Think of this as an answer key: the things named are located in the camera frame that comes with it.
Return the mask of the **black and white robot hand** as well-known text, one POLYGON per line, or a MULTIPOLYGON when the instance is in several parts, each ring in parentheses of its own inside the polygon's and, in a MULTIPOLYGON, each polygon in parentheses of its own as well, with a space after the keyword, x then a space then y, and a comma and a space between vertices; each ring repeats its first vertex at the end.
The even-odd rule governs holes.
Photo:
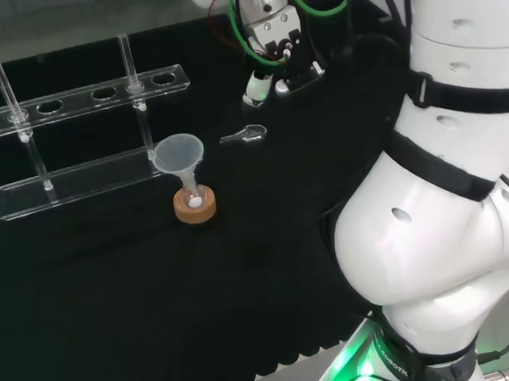
POLYGON ((284 99, 324 77, 324 68, 311 49, 308 35, 302 31, 294 6, 247 25, 244 32, 256 55, 268 62, 282 62, 267 66, 252 61, 253 71, 243 95, 245 105, 262 107, 273 94, 284 99))

